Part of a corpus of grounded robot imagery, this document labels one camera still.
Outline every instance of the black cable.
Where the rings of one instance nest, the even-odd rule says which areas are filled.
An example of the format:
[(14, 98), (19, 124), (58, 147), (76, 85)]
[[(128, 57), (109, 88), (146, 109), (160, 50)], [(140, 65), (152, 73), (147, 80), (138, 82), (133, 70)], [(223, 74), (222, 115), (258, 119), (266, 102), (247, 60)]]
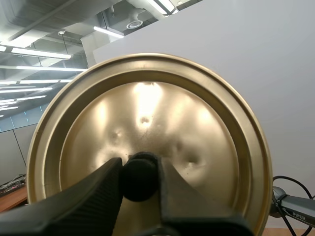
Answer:
[(68, 53), (67, 46), (65, 45), (64, 37), (63, 37), (63, 43), (64, 43), (65, 51), (67, 52), (67, 54), (69, 54), (69, 53)]
[(106, 24), (106, 21), (105, 21), (104, 14), (103, 14), (103, 12), (101, 12), (101, 13), (102, 13), (102, 16), (103, 16), (103, 20), (104, 20), (104, 23), (105, 23), (105, 27), (106, 27), (106, 29), (107, 29), (107, 24)]
[[(309, 192), (309, 190), (302, 183), (300, 183), (299, 181), (297, 181), (297, 180), (295, 180), (293, 178), (290, 178), (290, 177), (287, 177), (287, 176), (275, 176), (275, 177), (273, 177), (273, 181), (275, 181), (277, 179), (286, 179), (286, 180), (290, 180), (292, 182), (295, 182), (296, 184), (300, 185), (304, 189), (304, 191), (306, 192), (306, 194), (308, 195), (308, 197), (310, 199), (313, 199), (315, 197), (315, 196), (314, 197), (311, 196), (311, 193)], [(275, 198), (275, 195), (274, 195), (273, 191), (272, 191), (272, 201), (273, 201), (274, 205), (276, 206), (276, 208), (278, 209), (278, 211), (279, 211), (282, 219), (284, 220), (285, 224), (289, 228), (291, 234), (293, 236), (296, 236), (296, 233), (294, 232), (293, 228), (291, 227), (289, 221), (287, 220), (287, 218), (285, 217), (285, 215), (284, 215), (284, 213), (283, 213), (283, 211), (281, 209), (281, 203), (276, 204), (276, 198)], [(312, 230), (312, 226), (309, 226), (301, 236), (308, 235), (311, 230)]]
[(37, 58), (38, 58), (38, 61), (39, 61), (40, 66), (42, 66), (42, 64), (41, 64), (41, 61), (40, 61), (39, 57), (37, 57)]

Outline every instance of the exposed ceiling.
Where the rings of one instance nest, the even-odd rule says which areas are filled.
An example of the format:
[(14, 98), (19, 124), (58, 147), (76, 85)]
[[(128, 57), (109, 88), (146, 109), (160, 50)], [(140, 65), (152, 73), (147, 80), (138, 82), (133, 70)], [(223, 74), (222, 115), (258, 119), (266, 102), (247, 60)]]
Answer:
[[(201, 0), (171, 0), (178, 10), (199, 1)], [(136, 29), (127, 29), (127, 24), (134, 17), (142, 21), (143, 25)], [(87, 68), (87, 59), (80, 39), (93, 33), (93, 26), (110, 27), (127, 35), (161, 19), (165, 19), (165, 16), (147, 0), (0, 0), (0, 44), (73, 55), (71, 59), (64, 60), (0, 53), (0, 81), (72, 79), (80, 72), (4, 69), (1, 66)], [(46, 104), (64, 85), (66, 83), (7, 86), (0, 84), (0, 100), (46, 95), (44, 98), (18, 102), (14, 105), (18, 106), (18, 109), (0, 111), (0, 115), (7, 118)], [(1, 92), (8, 89), (45, 87), (52, 89)]]

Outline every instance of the dented metal lid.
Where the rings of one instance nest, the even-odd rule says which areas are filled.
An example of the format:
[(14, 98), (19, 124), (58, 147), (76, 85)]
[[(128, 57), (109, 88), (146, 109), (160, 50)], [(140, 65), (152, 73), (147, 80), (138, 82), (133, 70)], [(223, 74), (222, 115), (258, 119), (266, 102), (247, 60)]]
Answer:
[[(50, 103), (28, 158), (31, 203), (77, 183), (112, 157), (170, 158), (206, 198), (239, 211), (257, 235), (270, 206), (271, 162), (253, 112), (220, 76), (189, 60), (136, 54), (81, 73)], [(123, 200), (113, 235), (159, 222), (158, 197)]]

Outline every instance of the ceiling light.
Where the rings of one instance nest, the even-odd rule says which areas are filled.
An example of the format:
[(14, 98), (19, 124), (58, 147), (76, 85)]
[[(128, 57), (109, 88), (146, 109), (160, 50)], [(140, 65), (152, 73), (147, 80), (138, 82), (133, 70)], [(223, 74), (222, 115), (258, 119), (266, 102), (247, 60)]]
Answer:
[(173, 3), (170, 0), (158, 0), (158, 1), (162, 3), (163, 6), (165, 6), (168, 11), (172, 11), (175, 8)]
[(70, 83), (72, 80), (60, 80), (60, 83)]
[(22, 98), (17, 98), (17, 101), (24, 101), (24, 100), (30, 100), (30, 99), (37, 99), (37, 98), (43, 98), (46, 97), (46, 95), (42, 95), (42, 96), (34, 96), (34, 97), (22, 97)]
[(11, 104), (15, 104), (16, 102), (1, 102), (0, 106), (2, 105), (11, 105)]
[(63, 68), (63, 67), (41, 67), (41, 66), (17, 66), (16, 69), (22, 70), (56, 70), (56, 71), (86, 71), (81, 68)]
[(59, 80), (21, 80), (20, 84), (49, 84), (58, 83)]
[(18, 107), (6, 107), (6, 108), (0, 108), (0, 111), (5, 111), (5, 110), (11, 110), (11, 109), (17, 109)]
[(35, 88), (36, 86), (23, 86), (23, 85), (6, 85), (6, 86), (2, 86), (0, 87), (0, 89), (21, 89), (21, 88)]
[(156, 10), (159, 11), (161, 14), (166, 14), (166, 11), (163, 10), (162, 7), (160, 7), (154, 0), (147, 0)]
[(13, 85), (16, 81), (0, 81), (0, 85)]
[(102, 32), (102, 33), (109, 34), (109, 35), (114, 36), (114, 37), (117, 37), (117, 38), (123, 38), (123, 37), (124, 37), (124, 36), (121, 35), (121, 34), (114, 33), (114, 32), (112, 32), (112, 31), (109, 31), (108, 29), (103, 29), (103, 28), (100, 28), (100, 27), (97, 27), (97, 26), (94, 26), (94, 30), (99, 31), (99, 32)]
[(0, 65), (0, 69), (20, 69), (20, 70), (55, 70), (55, 71), (86, 71), (87, 69), (81, 68), (64, 68), (64, 67), (43, 67), (43, 66), (11, 66)]
[(0, 52), (4, 52), (6, 50), (5, 46), (0, 46)]
[(142, 21), (136, 20), (136, 21), (128, 23), (127, 28), (128, 29), (135, 29), (135, 28), (142, 26), (142, 24), (143, 24)]
[(6, 100), (0, 100), (0, 103), (3, 103), (3, 102), (13, 102), (14, 99), (6, 99)]
[(53, 88), (8, 89), (8, 90), (0, 90), (0, 93), (46, 91), (46, 90), (52, 90), (52, 89)]
[(32, 56), (32, 57), (43, 57), (43, 58), (56, 58), (56, 59), (70, 59), (72, 55), (62, 53), (51, 53), (39, 50), (31, 50), (25, 48), (13, 48), (11, 54)]

